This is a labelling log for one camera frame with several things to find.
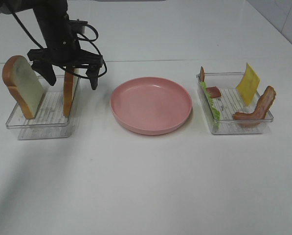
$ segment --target plastic tray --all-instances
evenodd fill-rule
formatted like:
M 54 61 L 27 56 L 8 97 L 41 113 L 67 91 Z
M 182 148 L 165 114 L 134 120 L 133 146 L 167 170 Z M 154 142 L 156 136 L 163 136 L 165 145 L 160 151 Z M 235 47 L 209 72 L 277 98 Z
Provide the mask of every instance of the plastic tray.
M 6 122 L 6 128 L 13 130 L 18 140 L 69 137 L 78 123 L 76 108 L 80 93 L 79 79 L 77 80 L 69 117 L 63 115 L 64 76 L 57 76 L 57 82 L 53 87 L 49 86 L 42 77 L 39 77 L 39 79 L 45 89 L 45 94 L 36 117 L 26 119 L 20 106 L 16 104 Z
M 207 119 L 210 132 L 214 135 L 225 134 L 261 134 L 268 130 L 267 124 L 273 121 L 273 115 L 268 111 L 265 119 L 259 120 L 234 120 L 232 115 L 235 112 L 252 113 L 260 98 L 258 92 L 252 102 L 246 106 L 240 97 L 236 86 L 243 77 L 242 72 L 205 73 L 207 87 L 216 86 L 222 96 L 214 98 L 214 106 L 220 111 L 220 119 L 214 118 L 210 104 L 200 85 L 200 74 L 198 78 L 198 94 Z

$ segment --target bacon strip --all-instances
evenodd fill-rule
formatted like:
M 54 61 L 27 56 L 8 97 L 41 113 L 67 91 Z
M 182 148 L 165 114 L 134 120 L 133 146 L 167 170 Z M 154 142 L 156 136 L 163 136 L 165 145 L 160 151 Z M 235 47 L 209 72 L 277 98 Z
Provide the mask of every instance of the bacon strip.
M 275 100 L 276 92 L 273 87 L 268 86 L 263 95 L 259 98 L 255 110 L 251 114 L 245 114 L 236 112 L 233 114 L 235 120 L 254 120 L 254 119 L 264 119 L 267 115 L 269 108 L 271 107 L 273 101 Z

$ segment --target bacon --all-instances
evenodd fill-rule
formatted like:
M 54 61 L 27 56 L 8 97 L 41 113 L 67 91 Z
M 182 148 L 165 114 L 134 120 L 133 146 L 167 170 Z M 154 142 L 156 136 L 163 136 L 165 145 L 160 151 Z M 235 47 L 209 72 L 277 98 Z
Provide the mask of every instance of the bacon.
M 220 92 L 219 88 L 217 88 L 217 87 L 207 87 L 205 90 L 210 94 L 210 97 L 212 99 L 217 98 L 217 97 L 221 97 L 221 92 Z
M 269 108 L 271 107 L 272 103 L 274 102 L 276 97 L 276 92 L 273 87 L 268 86 L 263 95 L 259 98 L 257 105 L 251 114 L 245 114 L 236 112 L 233 114 L 233 118 L 235 120 L 258 120 L 258 119 L 264 119 L 267 115 L 267 112 Z M 258 125 L 258 123 L 253 124 L 243 124 L 245 127 L 250 127 Z

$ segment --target white wall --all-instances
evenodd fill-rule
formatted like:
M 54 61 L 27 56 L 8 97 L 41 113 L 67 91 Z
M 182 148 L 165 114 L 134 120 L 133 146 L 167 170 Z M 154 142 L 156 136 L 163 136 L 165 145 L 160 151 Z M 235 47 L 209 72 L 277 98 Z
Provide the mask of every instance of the white wall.
M 292 43 L 292 0 L 248 0 Z

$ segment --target white table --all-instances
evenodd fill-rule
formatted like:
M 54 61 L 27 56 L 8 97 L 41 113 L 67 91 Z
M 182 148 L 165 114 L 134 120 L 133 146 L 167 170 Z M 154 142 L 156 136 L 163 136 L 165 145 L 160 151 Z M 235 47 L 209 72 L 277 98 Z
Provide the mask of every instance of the white table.
M 292 57 L 292 45 L 246 0 L 68 3 L 70 19 L 99 31 L 96 44 L 106 61 Z M 18 16 L 45 46 L 33 11 Z M 0 14 L 0 63 L 31 48 L 13 17 Z
M 275 87 L 262 135 L 210 134 L 196 73 L 242 71 Z M 108 63 L 82 81 L 80 125 L 67 139 L 18 141 L 4 126 L 14 100 L 0 78 L 0 235 L 292 235 L 292 59 Z M 122 128 L 109 98 L 122 82 L 161 76 L 183 85 L 193 113 L 177 131 Z

